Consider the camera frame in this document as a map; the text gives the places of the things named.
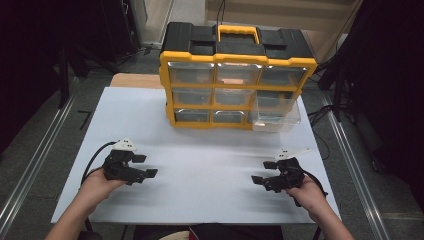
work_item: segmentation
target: yellow handle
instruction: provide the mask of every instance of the yellow handle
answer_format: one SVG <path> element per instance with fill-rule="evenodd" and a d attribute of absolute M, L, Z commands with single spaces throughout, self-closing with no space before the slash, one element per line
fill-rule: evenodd
<path fill-rule="evenodd" d="M 221 33 L 233 33 L 233 34 L 245 34 L 245 35 L 250 34 L 254 36 L 255 43 L 259 44 L 259 37 L 255 27 L 219 25 L 218 26 L 218 41 L 221 41 Z"/>

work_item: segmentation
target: storage organizer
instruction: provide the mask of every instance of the storage organizer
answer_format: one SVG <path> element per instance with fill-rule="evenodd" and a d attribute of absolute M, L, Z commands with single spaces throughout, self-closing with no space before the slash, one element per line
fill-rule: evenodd
<path fill-rule="evenodd" d="M 278 131 L 317 63 L 298 29 L 168 24 L 159 75 L 174 127 Z"/>

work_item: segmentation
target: white table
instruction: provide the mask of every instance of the white table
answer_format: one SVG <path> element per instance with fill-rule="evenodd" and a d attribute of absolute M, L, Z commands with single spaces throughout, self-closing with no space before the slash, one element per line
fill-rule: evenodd
<path fill-rule="evenodd" d="M 165 116 L 163 89 L 105 88 L 75 163 L 52 217 L 56 222 L 78 191 L 88 161 L 105 143 L 130 138 L 135 154 L 145 163 L 130 164 L 142 170 L 158 169 L 155 178 L 123 186 L 103 201 L 90 216 L 92 222 L 123 224 L 230 224 L 312 223 L 303 208 L 283 193 L 267 192 L 253 184 L 251 175 L 270 177 L 266 170 L 281 147 L 312 151 L 297 159 L 329 193 L 327 200 L 337 215 L 328 182 L 301 97 L 301 123 L 281 133 L 237 129 L 193 130 L 173 128 Z M 103 164 L 104 149 L 92 168 Z"/>

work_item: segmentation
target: gray floor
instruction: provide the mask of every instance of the gray floor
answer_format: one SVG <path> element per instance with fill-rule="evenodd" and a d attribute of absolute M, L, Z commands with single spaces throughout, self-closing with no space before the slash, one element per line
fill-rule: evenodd
<path fill-rule="evenodd" d="M 150 54 L 139 53 L 119 66 L 122 72 L 154 73 L 159 67 L 159 51 Z M 19 208 L 5 239 L 42 239 L 51 228 L 50 219 L 57 204 L 73 161 L 81 146 L 88 124 L 81 129 L 86 114 L 94 111 L 105 86 L 110 84 L 112 74 L 101 69 L 92 69 L 87 79 L 76 79 L 80 87 L 64 124 L 49 149 L 44 164 L 38 173 L 28 195 Z M 311 80 L 305 86 L 302 98 L 307 112 L 323 106 L 322 92 Z M 18 184 L 34 152 L 57 113 L 59 94 L 53 95 L 16 136 L 10 147 L 3 153 L 0 162 L 0 204 L 6 200 Z M 376 173 L 371 166 L 367 152 L 356 127 L 342 114 L 342 125 L 372 197 L 383 216 L 391 239 L 423 239 L 423 215 L 408 186 L 397 177 Z M 342 220 L 356 239 L 375 239 L 364 207 L 348 171 L 343 153 L 335 138 L 328 117 L 315 127 L 321 155 L 329 157 L 324 161 Z M 124 226 L 117 224 L 94 224 L 104 239 L 120 239 Z M 285 239 L 312 239 L 314 225 L 284 225 Z M 130 226 L 124 239 L 132 239 L 134 226 Z"/>

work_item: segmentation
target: human hand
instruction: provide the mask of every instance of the human hand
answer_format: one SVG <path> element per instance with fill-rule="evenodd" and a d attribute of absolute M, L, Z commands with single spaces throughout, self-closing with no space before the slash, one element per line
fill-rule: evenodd
<path fill-rule="evenodd" d="M 309 216 L 315 222 L 318 215 L 324 211 L 332 211 L 321 189 L 309 176 L 305 176 L 300 188 L 286 189 L 286 193 L 296 198 L 299 204 L 309 212 Z"/>
<path fill-rule="evenodd" d="M 94 170 L 85 179 L 73 203 L 91 214 L 99 203 L 109 197 L 113 190 L 124 184 L 125 181 L 122 180 L 107 180 L 103 168 Z"/>

